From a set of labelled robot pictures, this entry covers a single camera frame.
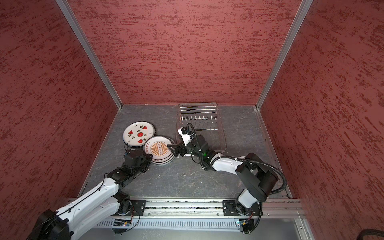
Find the orange sunburst white plate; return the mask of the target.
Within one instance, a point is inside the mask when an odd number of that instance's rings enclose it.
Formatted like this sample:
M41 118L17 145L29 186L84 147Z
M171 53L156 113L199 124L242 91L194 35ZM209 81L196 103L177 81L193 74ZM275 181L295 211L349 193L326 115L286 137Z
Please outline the orange sunburst white plate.
M159 166L160 165L166 165L166 164L170 163L174 158L175 158L175 156L173 155L173 153L171 151L168 151L163 156L153 156L152 163L154 165L159 165Z

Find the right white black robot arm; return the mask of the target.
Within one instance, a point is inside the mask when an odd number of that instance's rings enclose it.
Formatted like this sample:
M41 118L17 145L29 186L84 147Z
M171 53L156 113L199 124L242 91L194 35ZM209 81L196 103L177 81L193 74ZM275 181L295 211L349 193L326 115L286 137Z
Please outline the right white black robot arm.
M198 158L204 171L226 172L238 176L244 189L235 200L234 209L239 215L247 216L254 204L265 202L277 184L278 170L263 162L257 155L245 157L225 156L214 151L202 135L178 145L167 145L174 156L190 154Z

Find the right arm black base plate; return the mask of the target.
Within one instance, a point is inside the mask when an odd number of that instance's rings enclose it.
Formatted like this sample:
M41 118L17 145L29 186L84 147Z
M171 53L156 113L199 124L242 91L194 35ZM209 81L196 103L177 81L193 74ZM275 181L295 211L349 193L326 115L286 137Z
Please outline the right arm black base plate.
M259 202L255 202L249 208L237 200L223 200L222 204L224 216L263 216L262 206Z

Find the watermelon plate blue rim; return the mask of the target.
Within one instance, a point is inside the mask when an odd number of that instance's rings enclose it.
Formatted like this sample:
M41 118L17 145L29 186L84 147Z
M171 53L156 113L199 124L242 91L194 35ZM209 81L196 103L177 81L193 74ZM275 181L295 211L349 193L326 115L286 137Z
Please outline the watermelon plate blue rim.
M132 148L141 147L156 133L155 127L149 122L135 122L125 128L123 141Z

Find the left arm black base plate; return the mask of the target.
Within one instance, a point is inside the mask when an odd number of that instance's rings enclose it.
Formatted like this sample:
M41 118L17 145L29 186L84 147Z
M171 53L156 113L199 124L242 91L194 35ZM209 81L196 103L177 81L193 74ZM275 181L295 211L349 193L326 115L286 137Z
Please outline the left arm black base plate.
M120 203L117 213L120 216L133 216L135 213L142 216L144 214L146 203L146 200L124 200Z

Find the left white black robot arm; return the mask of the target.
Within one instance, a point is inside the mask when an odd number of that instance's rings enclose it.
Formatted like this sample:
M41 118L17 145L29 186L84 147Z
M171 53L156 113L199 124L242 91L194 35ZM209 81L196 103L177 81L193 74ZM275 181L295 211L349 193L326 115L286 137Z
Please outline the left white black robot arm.
M104 175L103 180L83 196L56 210L44 211L28 236L29 240L77 240L105 218L118 214L133 220L141 216L123 189L152 163L152 154L143 150L126 150L120 168Z

